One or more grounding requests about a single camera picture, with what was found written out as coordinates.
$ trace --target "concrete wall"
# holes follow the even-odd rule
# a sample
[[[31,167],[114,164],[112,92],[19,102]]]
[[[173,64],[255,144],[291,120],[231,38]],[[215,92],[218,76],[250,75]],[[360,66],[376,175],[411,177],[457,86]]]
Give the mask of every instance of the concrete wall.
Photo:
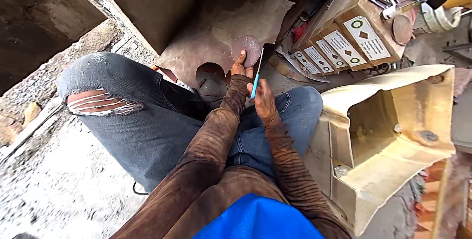
[[[104,19],[87,0],[0,0],[0,95]]]

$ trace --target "white container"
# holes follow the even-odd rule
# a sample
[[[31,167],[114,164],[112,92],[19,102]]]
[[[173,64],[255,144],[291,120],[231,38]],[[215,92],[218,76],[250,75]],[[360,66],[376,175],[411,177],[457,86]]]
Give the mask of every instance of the white container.
[[[445,10],[442,6],[434,10],[428,3],[421,5],[421,11],[413,26],[415,35],[439,33],[456,28],[461,21],[462,7]]]

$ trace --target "cable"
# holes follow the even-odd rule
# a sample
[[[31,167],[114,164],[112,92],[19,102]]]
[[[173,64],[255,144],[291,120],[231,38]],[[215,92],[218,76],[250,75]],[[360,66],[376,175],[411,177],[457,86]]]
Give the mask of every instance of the cable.
[[[139,192],[137,192],[137,191],[136,191],[136,183],[137,183],[137,182],[135,181],[134,184],[133,184],[133,192],[134,192],[136,195],[140,195],[140,196],[147,196],[147,195],[149,195],[149,193],[139,193]]]

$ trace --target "ripped jeans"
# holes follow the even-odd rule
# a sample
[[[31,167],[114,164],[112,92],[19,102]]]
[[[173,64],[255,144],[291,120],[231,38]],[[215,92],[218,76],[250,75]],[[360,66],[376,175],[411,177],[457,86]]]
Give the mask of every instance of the ripped jeans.
[[[175,167],[211,111],[200,97],[124,56],[98,52],[78,59],[58,79],[60,96],[94,90],[68,109],[91,130],[121,166],[151,193]],[[87,112],[93,101],[107,110]],[[309,86],[276,97],[294,146],[303,155],[322,111]],[[254,106],[243,110],[227,166],[246,165],[275,178],[272,154]]]

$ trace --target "white label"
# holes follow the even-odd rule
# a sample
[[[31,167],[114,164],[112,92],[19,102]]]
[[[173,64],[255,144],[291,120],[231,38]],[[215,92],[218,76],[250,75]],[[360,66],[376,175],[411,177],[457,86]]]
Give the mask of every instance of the white label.
[[[349,66],[354,67],[367,63],[339,31],[332,32],[325,36],[324,39],[341,55]]]
[[[369,20],[357,16],[344,23],[347,30],[354,37],[369,60],[377,60],[391,57],[380,37],[374,32]]]
[[[303,55],[302,52],[300,51],[295,52],[295,57],[300,63],[302,63],[305,66],[305,68],[311,74],[321,73],[315,66],[313,66],[313,64],[310,63],[310,61],[308,61],[308,59],[305,57],[305,55]]]
[[[339,69],[348,66],[346,61],[327,43],[326,40],[322,39],[316,41],[316,44],[322,49],[327,58],[333,62],[336,68]]]
[[[324,59],[324,57],[318,52],[314,47],[310,46],[309,48],[305,49],[305,53],[315,62],[315,64],[322,69],[324,73],[333,72],[334,69],[328,62]]]

